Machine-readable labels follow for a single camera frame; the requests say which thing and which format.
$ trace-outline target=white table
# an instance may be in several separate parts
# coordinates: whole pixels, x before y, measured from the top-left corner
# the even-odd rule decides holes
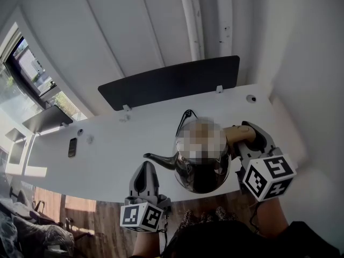
[[[247,102],[254,95],[256,103]],[[70,196],[123,202],[128,196],[129,181],[144,162],[145,153],[171,156],[174,136],[185,110],[192,109],[198,117],[211,118],[223,128],[250,121],[267,131],[277,146],[280,141],[271,103],[258,85],[246,85],[222,93],[182,97],[169,101],[120,111],[74,122],[67,128],[36,137],[32,150],[23,156],[21,179],[35,186]],[[130,120],[120,122],[125,114]],[[83,129],[78,137],[77,131]],[[87,143],[92,135],[92,144]],[[71,138],[77,137],[76,156],[68,158]],[[226,182],[207,194],[196,194],[180,186],[174,172],[154,163],[160,193],[172,201],[203,198],[239,190],[236,170],[240,161],[232,161]]]

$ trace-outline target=mobile phone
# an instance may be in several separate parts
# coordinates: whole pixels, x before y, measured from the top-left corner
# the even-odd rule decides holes
[[[68,157],[74,157],[76,153],[76,142],[77,139],[73,138],[69,142]]]

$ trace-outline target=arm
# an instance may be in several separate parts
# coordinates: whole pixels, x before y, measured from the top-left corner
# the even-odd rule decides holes
[[[153,232],[138,232],[133,256],[154,258],[160,256],[159,234]]]
[[[260,233],[267,238],[277,237],[289,226],[278,198],[263,202],[258,207],[257,218]]]

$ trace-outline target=kettle spout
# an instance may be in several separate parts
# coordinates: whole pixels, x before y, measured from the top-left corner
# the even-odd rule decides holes
[[[174,170],[176,168],[178,153],[176,153],[173,157],[163,157],[154,155],[152,153],[146,153],[144,154],[144,157],[147,159],[151,159],[152,161],[155,161],[156,163],[160,164],[161,166],[164,166],[169,170]]]

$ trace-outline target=kettle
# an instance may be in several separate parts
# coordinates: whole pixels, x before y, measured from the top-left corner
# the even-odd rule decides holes
[[[144,157],[174,170],[187,190],[204,194],[219,188],[227,179],[231,163],[228,148],[225,131],[218,124],[197,119],[178,131],[174,156],[147,153]]]

